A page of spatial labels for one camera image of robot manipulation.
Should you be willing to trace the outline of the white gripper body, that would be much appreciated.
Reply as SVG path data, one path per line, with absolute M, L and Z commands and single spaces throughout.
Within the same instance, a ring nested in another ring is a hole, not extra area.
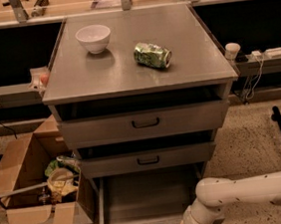
M 209 212 L 205 206 L 188 206 L 180 224 L 210 224 Z

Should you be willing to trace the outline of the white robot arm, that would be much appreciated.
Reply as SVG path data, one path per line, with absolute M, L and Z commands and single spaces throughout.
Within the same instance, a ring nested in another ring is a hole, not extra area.
M 239 180 L 201 179 L 180 224 L 214 224 L 223 218 L 225 205 L 233 202 L 281 205 L 281 171 Z

